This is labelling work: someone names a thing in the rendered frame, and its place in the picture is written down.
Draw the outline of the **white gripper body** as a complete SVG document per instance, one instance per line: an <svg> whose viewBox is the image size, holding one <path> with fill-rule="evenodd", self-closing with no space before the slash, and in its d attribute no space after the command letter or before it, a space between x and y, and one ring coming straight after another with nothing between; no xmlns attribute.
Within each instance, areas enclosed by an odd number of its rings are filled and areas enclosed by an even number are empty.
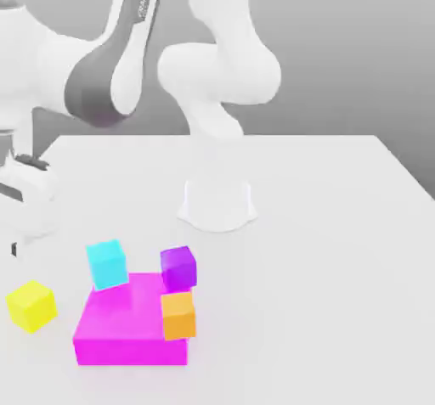
<svg viewBox="0 0 435 405"><path fill-rule="evenodd" d="M24 164L0 168L0 238L9 242L38 239L59 223L59 179L51 166Z"/></svg>

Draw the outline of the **small yellow cube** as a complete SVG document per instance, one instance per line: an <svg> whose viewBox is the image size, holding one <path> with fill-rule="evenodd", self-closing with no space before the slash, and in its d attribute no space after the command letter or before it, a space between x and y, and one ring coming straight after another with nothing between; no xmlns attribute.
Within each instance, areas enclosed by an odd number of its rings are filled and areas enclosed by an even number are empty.
<svg viewBox="0 0 435 405"><path fill-rule="evenodd" d="M58 315L54 292L31 280L6 296L13 323L27 333L35 333Z"/></svg>

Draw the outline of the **small cyan cube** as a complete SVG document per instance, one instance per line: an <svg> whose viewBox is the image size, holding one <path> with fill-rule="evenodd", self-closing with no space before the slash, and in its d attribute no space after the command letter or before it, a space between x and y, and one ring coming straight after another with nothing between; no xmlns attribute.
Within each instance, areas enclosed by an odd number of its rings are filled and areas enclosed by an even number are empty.
<svg viewBox="0 0 435 405"><path fill-rule="evenodd" d="M86 252L96 291L107 290L129 281L126 256L118 239L87 245Z"/></svg>

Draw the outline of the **small purple cube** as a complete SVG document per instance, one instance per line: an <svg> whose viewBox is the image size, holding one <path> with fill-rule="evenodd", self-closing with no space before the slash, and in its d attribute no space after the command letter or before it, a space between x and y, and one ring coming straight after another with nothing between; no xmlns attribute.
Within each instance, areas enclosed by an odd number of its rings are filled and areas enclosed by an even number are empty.
<svg viewBox="0 0 435 405"><path fill-rule="evenodd" d="M161 274L169 292L190 290L197 285L197 265L190 248L180 246L161 252Z"/></svg>

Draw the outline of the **small orange cube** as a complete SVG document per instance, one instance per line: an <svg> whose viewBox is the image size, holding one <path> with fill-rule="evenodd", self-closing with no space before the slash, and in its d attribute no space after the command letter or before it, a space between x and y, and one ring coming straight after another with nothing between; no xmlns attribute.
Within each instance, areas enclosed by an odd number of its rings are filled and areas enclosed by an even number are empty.
<svg viewBox="0 0 435 405"><path fill-rule="evenodd" d="M163 295L161 310L165 340L181 340L196 336L195 306L190 291Z"/></svg>

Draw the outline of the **large magenta box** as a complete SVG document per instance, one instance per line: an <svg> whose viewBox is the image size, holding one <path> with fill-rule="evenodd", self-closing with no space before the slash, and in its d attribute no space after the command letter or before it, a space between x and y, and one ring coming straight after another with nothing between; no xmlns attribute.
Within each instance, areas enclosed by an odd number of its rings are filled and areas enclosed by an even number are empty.
<svg viewBox="0 0 435 405"><path fill-rule="evenodd" d="M130 273L129 282L92 290L73 335L82 366L184 366L186 339L166 340L161 296L167 292L159 273Z"/></svg>

